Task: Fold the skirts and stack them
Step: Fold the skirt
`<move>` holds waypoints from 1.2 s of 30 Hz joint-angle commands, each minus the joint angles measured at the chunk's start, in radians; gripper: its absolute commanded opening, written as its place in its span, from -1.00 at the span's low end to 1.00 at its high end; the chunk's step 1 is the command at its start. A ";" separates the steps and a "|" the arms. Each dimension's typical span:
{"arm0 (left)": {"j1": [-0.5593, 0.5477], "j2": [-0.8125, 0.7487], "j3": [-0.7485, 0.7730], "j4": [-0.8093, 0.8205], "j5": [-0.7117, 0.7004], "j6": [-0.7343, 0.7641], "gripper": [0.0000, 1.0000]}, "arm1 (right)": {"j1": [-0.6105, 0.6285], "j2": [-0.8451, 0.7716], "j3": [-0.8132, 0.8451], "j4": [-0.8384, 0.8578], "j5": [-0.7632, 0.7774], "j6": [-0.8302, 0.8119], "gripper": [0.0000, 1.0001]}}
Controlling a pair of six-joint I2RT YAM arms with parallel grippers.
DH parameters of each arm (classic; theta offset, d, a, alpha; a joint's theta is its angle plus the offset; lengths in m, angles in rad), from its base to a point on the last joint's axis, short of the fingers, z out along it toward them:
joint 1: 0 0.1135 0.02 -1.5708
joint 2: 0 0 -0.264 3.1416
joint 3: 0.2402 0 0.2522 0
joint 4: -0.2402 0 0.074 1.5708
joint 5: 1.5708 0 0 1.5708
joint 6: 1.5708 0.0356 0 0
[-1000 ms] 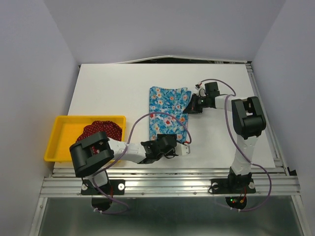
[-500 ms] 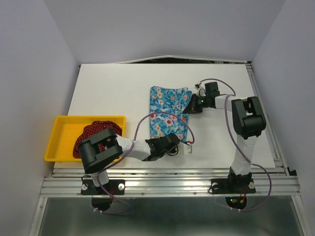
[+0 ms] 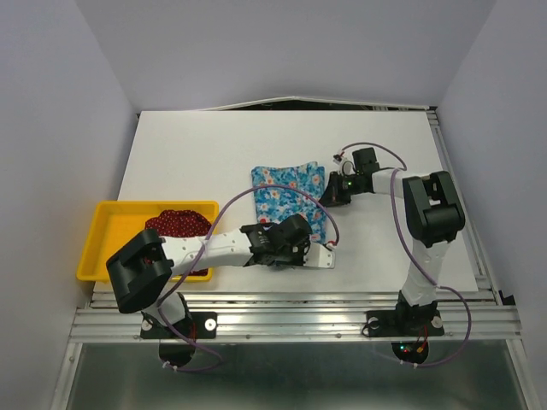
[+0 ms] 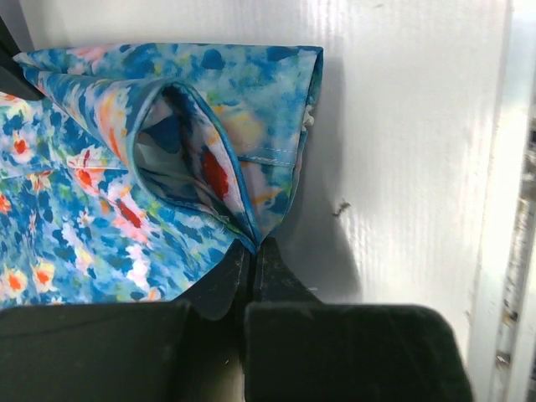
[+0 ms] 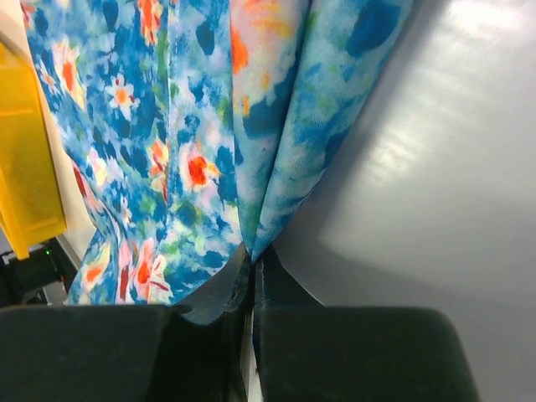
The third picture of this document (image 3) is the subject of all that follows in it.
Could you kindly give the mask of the blue floral skirt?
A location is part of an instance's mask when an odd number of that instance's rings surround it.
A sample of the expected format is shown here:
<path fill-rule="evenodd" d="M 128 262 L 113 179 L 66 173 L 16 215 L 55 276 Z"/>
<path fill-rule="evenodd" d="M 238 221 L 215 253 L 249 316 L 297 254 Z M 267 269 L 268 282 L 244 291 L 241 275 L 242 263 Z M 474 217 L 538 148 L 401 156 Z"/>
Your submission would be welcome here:
<path fill-rule="evenodd" d="M 316 161 L 295 167 L 254 167 L 250 171 L 252 186 L 283 185 L 291 187 L 319 201 L 325 191 L 325 168 Z M 309 200 L 294 190 L 260 189 L 253 193 L 256 218 L 259 223 L 280 223 L 293 214 L 300 214 L 309 223 L 311 240 L 326 241 L 327 217 Z"/>

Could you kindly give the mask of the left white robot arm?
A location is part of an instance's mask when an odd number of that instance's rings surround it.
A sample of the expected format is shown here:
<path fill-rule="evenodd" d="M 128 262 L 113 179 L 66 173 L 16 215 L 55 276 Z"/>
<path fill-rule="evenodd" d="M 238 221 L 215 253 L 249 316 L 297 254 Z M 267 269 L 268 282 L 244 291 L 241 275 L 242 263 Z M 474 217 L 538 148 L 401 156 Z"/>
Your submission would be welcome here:
<path fill-rule="evenodd" d="M 140 312 L 153 328 L 195 338 L 200 325 L 168 281 L 217 267 L 312 267 L 311 227 L 299 214 L 276 223 L 243 225 L 211 237 L 166 237 L 145 229 L 106 262 L 120 313 Z"/>

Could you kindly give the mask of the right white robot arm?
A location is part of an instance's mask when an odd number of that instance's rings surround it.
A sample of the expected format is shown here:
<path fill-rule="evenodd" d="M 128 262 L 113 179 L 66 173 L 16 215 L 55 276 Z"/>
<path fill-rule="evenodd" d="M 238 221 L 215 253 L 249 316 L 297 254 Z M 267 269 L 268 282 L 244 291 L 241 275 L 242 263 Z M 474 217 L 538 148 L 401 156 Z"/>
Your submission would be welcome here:
<path fill-rule="evenodd" d="M 338 170 L 329 175 L 320 202 L 325 207 L 348 205 L 355 195 L 388 195 L 402 200 L 405 224 L 395 218 L 396 232 L 408 231 L 411 244 L 403 250 L 409 270 L 397 304 L 392 310 L 366 313 L 362 333 L 366 337 L 413 337 L 444 333 L 438 311 L 437 291 L 444 257 L 466 224 L 460 198 L 450 174 L 438 171 L 418 174 L 406 165 L 382 167 L 373 143 L 355 143 L 347 159 L 343 151 L 334 155 Z"/>

